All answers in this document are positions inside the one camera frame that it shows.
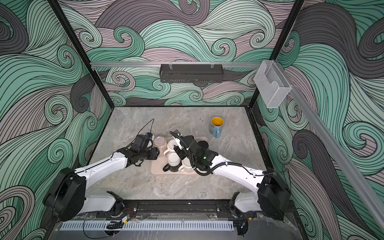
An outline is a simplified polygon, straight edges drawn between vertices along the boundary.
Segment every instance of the black cup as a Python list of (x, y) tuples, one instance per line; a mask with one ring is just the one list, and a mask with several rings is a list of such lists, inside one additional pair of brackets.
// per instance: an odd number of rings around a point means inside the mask
[(177, 166), (170, 166), (168, 163), (163, 167), (163, 171), (166, 172), (170, 170), (171, 172), (177, 172), (179, 170), (179, 167), (182, 165), (181, 161)]

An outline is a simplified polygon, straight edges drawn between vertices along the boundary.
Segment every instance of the cup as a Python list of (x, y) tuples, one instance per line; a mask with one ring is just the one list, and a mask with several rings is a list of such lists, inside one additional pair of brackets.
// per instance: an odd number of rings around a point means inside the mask
[(209, 131), (215, 138), (219, 138), (221, 134), (221, 129), (223, 127), (224, 120), (219, 117), (214, 117), (211, 120), (211, 127)]
[(175, 150), (173, 150), (173, 147), (175, 145), (177, 145), (176, 140), (175, 139), (170, 140), (167, 144), (167, 149), (164, 151), (164, 156), (167, 157), (167, 154), (169, 154), (171, 152), (175, 152)]
[(194, 170), (191, 166), (191, 162), (189, 161), (189, 158), (184, 158), (181, 161), (181, 166), (179, 167), (179, 172), (185, 172), (185, 173), (193, 173)]
[(170, 170), (171, 172), (177, 172), (181, 165), (181, 159), (178, 154), (176, 152), (171, 152), (168, 154), (168, 163), (163, 167), (163, 171), (166, 172)]
[(167, 149), (166, 139), (162, 136), (158, 136), (153, 140), (153, 145), (159, 150), (159, 156), (163, 156), (164, 151)]

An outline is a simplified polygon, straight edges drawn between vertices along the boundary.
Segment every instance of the wallpaper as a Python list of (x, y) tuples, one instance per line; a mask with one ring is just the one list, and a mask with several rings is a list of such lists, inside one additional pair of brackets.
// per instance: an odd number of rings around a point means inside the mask
[(0, 0), (0, 238), (42, 239), (43, 197), (90, 159), (111, 109), (46, 0)]
[[(294, 0), (59, 0), (91, 61), (269, 59)], [(248, 105), (257, 69), (161, 83), (159, 68), (99, 68), (117, 106)]]
[[(384, 200), (384, 1), (306, 5), (278, 57), (293, 85)], [(291, 184), (309, 239), (384, 239), (354, 188), (290, 95), (257, 99), (256, 119)]]

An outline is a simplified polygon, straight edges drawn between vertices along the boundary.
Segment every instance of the pink tray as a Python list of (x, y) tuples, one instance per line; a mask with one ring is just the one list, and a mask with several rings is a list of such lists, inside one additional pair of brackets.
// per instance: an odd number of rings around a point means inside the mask
[[(168, 141), (172, 140), (172, 137), (164, 137), (168, 143)], [(208, 138), (206, 137), (195, 137), (196, 141), (204, 140), (208, 142)], [(153, 176), (176, 176), (176, 175), (197, 175), (196, 172), (193, 173), (185, 173), (185, 172), (171, 172), (163, 171), (163, 167), (168, 163), (168, 159), (166, 156), (159, 156), (157, 157), (157, 160), (151, 161), (151, 165), (149, 167), (149, 172)]]

